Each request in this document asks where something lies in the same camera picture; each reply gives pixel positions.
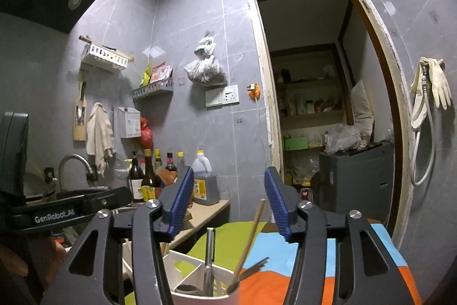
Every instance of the hose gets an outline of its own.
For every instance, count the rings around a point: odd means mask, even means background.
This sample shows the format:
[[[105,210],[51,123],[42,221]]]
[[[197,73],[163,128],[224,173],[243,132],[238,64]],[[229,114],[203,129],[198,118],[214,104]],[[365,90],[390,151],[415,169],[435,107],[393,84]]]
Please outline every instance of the hose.
[[[420,127],[419,127],[419,130],[417,131],[417,135],[416,135],[416,142],[414,144],[413,159],[411,161],[411,184],[413,184],[413,186],[419,186],[426,180],[426,178],[430,175],[431,167],[433,165],[433,161],[435,160],[435,128],[433,126],[433,120],[431,117],[427,85],[422,85],[422,91],[424,93],[424,99],[425,99],[426,108],[427,108],[427,117],[428,117],[429,123],[430,123],[431,154],[430,154],[430,161],[428,163],[428,166],[427,166],[427,169],[426,169],[424,175],[422,176],[422,178],[419,181],[416,182],[415,181],[416,180],[416,158],[417,158],[417,149],[419,148],[419,140],[420,140]]]

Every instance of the white cloth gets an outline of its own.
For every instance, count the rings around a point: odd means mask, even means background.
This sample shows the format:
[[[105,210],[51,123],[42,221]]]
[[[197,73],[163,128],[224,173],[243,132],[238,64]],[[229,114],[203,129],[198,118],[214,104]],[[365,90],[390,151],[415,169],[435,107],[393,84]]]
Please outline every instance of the white cloth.
[[[360,130],[361,147],[369,144],[373,132],[374,114],[363,81],[360,80],[350,90],[350,103],[354,114],[354,125]]]
[[[429,78],[431,83],[431,91],[435,106],[443,106],[446,110],[448,105],[451,105],[451,89],[447,82],[446,76],[440,67],[442,60],[433,58],[421,57],[416,68],[416,75],[413,84],[411,84],[411,93],[415,93],[413,114],[411,116],[411,126],[416,131],[427,116],[427,107],[425,104],[425,97],[422,91],[422,67],[429,67]]]
[[[106,159],[112,157],[116,150],[114,148],[113,128],[107,111],[99,102],[94,104],[87,123],[86,150],[88,155],[95,156],[97,172],[103,176],[107,167]]]

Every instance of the red plastic bag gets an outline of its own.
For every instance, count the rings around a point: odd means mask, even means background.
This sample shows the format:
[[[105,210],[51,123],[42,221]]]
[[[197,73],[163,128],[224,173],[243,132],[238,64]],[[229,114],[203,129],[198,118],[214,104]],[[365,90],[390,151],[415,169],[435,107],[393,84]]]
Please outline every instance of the red plastic bag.
[[[141,137],[140,143],[147,149],[152,149],[152,131],[148,127],[148,121],[146,118],[141,117]]]

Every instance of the rubber gloves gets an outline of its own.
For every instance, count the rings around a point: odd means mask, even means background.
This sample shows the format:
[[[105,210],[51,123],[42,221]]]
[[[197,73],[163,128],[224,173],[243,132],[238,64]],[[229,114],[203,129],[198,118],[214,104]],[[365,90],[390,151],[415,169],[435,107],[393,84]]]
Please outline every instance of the rubber gloves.
[[[422,92],[422,67],[429,66],[429,79],[431,82],[431,91],[436,107],[443,106],[444,110],[451,104],[451,90],[447,83],[446,76],[440,67],[442,60],[421,57],[417,64],[416,74],[413,84],[411,85],[411,93],[415,93],[413,114],[411,116],[411,126],[416,131],[427,116],[427,107],[425,104],[424,93]]]

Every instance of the electrical outlet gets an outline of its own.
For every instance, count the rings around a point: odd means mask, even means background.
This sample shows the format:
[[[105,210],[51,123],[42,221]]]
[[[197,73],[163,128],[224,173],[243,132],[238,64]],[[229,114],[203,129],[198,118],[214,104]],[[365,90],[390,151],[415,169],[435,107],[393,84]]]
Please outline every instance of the electrical outlet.
[[[222,105],[223,88],[210,89],[205,92],[206,107]]]
[[[238,85],[225,87],[222,93],[222,104],[234,104],[237,102],[239,102]]]

